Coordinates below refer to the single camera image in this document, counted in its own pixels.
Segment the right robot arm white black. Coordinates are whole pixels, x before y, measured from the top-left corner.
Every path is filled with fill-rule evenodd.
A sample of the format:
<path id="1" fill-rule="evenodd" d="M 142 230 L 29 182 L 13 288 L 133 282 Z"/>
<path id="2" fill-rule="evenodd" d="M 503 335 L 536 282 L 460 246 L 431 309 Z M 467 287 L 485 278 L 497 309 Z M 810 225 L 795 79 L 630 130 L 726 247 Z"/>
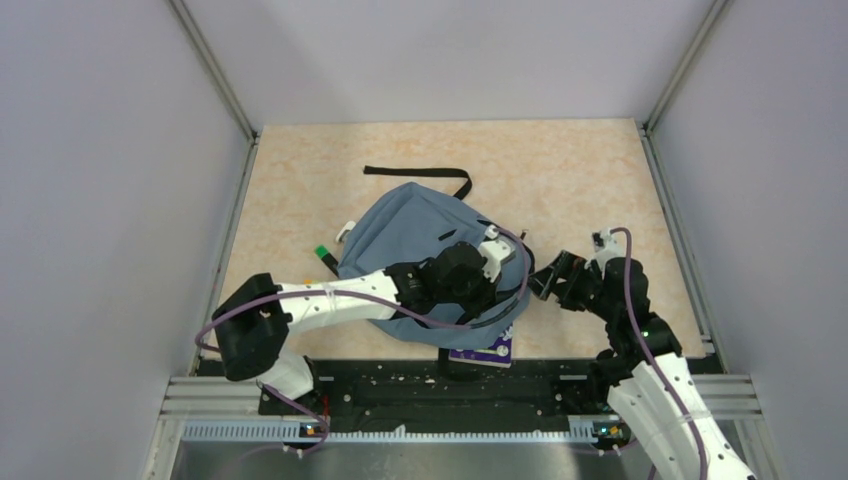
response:
<path id="1" fill-rule="evenodd" d="M 528 280 L 540 300 L 605 324 L 609 349 L 590 364 L 586 397 L 614 411 L 662 479 L 753 479 L 697 390 L 682 347 L 651 308 L 641 263 L 624 254 L 601 261 L 561 252 Z"/>

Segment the blue grey student backpack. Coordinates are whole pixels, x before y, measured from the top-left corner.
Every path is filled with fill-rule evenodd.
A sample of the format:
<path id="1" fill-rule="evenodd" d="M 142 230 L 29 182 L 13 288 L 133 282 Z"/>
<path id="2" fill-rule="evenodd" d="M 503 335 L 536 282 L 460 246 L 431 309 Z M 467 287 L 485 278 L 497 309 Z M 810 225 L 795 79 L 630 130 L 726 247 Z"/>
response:
<path id="1" fill-rule="evenodd" d="M 384 194 L 363 215 L 345 240 L 339 260 L 339 278 L 349 279 L 403 262 L 434 258 L 460 241 L 480 245 L 488 225 L 494 224 L 464 203 L 472 184 L 466 182 L 448 195 L 413 182 L 413 177 L 463 177 L 454 168 L 392 169 L 367 166 L 366 175 L 404 176 L 409 181 Z M 436 332 L 410 318 L 377 322 L 390 336 L 407 342 L 444 349 L 484 348 L 521 315 L 529 304 L 528 279 L 534 271 L 532 251 L 515 241 L 515 257 L 504 265 L 497 282 L 494 307 L 470 318 L 456 305 L 440 305 L 432 311 L 438 320 L 461 325 L 459 331 Z"/>

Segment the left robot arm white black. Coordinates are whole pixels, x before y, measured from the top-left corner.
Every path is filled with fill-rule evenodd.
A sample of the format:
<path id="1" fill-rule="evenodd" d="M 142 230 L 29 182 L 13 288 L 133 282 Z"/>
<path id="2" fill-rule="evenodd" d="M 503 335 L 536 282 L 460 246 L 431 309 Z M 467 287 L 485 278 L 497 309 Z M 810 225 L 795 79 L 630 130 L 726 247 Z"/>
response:
<path id="1" fill-rule="evenodd" d="M 513 255 L 513 243 L 496 238 L 478 246 L 460 241 L 434 258 L 329 283 L 277 284 L 269 274 L 257 274 L 213 315 L 224 376 L 254 381 L 281 393 L 295 412 L 308 413 L 319 404 L 321 388 L 307 359 L 285 350 L 290 334 L 402 318 L 436 332 L 459 331 L 461 325 L 438 320 L 432 311 L 456 305 L 474 317 L 494 307 L 496 282 Z"/>

